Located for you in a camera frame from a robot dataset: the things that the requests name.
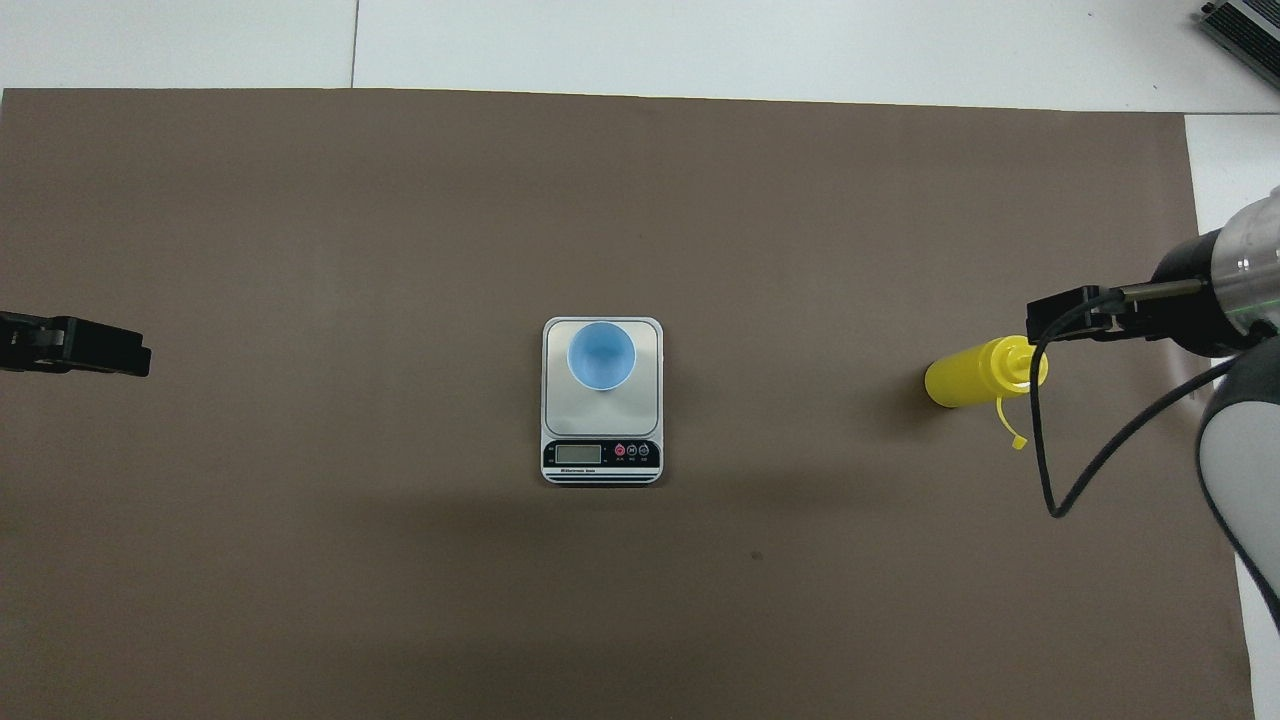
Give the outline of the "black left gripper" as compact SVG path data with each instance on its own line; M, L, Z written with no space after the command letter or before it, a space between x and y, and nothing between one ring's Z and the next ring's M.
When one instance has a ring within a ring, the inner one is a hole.
M55 318L55 328L61 332L55 366L42 363L47 342L56 334L51 323L46 316L1 313L1 369L150 375L152 351L140 332L74 316Z

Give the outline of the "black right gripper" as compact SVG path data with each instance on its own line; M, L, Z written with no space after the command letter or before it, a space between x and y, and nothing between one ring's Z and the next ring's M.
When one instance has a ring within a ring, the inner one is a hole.
M1160 332L1202 357L1226 357L1251 347L1245 333L1226 318L1211 278L1219 236L1219 231L1211 231L1175 246L1151 277L1155 283L1203 282L1196 293L1155 301ZM1084 284L1027 305L1027 340L1033 346L1044 340L1119 342L1149 336L1151 328L1137 314L1137 305L1105 286Z

